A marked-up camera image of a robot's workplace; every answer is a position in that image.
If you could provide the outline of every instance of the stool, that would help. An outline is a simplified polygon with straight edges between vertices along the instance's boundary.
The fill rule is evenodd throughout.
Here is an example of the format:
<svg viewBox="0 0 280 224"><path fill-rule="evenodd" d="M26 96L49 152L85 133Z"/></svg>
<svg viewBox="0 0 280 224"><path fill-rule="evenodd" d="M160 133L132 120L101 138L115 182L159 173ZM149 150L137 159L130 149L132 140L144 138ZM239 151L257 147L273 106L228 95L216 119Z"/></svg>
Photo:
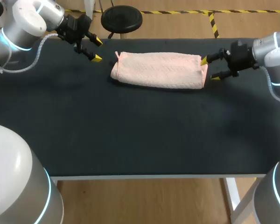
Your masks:
<svg viewBox="0 0 280 224"><path fill-rule="evenodd" d="M132 6L114 6L103 12L101 1L100 8L103 12L101 17L102 26L111 32L108 39L111 39L113 34L120 34L121 39L126 39L126 34L137 30L143 22L141 12Z"/></svg>

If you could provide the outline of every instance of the floor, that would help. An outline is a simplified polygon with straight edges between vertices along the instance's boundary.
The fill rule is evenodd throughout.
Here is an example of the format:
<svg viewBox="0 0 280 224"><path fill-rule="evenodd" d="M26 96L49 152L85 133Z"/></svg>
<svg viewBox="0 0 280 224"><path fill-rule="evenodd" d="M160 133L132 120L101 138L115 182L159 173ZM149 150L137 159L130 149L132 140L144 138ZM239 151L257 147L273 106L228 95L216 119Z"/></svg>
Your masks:
<svg viewBox="0 0 280 224"><path fill-rule="evenodd" d="M280 10L280 0L113 0L142 11ZM84 10L83 0L57 0L66 9ZM111 6L102 0L103 8ZM109 32L94 14L91 31L100 38ZM261 37L280 30L280 13L215 13L221 38ZM144 14L143 25L127 38L214 38L203 14ZM240 197L254 178L237 178ZM220 179L66 181L58 187L64 199L65 224L228 224L224 187ZM250 216L246 224L254 224Z"/></svg>

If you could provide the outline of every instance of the black table surface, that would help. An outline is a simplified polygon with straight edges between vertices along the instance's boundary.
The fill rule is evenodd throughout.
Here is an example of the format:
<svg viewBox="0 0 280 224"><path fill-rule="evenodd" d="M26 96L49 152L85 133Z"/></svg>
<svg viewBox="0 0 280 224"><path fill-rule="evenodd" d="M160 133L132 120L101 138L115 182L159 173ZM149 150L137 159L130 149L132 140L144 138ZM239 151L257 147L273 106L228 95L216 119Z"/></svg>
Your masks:
<svg viewBox="0 0 280 224"><path fill-rule="evenodd" d="M232 41L84 41L103 58L92 63L48 40L32 70L0 74L0 125L18 133L51 176L265 174L280 160L280 103L262 71L207 80L201 90L110 78L115 51L204 56ZM34 56L35 49L26 64ZM226 63L212 63L208 76L224 70Z"/></svg>

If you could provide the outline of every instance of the yellow and black hazard tape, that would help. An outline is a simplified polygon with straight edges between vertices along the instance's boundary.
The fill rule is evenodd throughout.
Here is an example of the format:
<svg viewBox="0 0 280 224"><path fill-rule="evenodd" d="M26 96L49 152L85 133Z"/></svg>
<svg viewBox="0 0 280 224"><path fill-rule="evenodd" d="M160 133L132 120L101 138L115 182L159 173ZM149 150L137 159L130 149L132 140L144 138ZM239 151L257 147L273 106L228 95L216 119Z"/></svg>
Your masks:
<svg viewBox="0 0 280 224"><path fill-rule="evenodd" d="M213 13L209 13L209 19L210 19L211 28L213 29L213 33L214 33L215 38L220 38Z"/></svg>
<svg viewBox="0 0 280 224"><path fill-rule="evenodd" d="M66 9L66 12L85 13L85 10ZM102 13L101 10L94 10L94 13ZM208 13L280 13L280 10L189 10L189 11L140 11L142 14L208 14Z"/></svg>

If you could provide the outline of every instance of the pink towel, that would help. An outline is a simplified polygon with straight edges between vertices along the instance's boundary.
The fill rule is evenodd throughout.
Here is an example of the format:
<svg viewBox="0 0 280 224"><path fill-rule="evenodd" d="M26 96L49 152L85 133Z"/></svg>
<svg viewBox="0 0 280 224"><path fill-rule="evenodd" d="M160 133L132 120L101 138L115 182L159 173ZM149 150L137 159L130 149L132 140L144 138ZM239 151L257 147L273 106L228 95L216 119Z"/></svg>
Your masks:
<svg viewBox="0 0 280 224"><path fill-rule="evenodd" d="M135 54L117 51L111 77L123 83L170 89L201 89L207 64L199 55L180 53Z"/></svg>

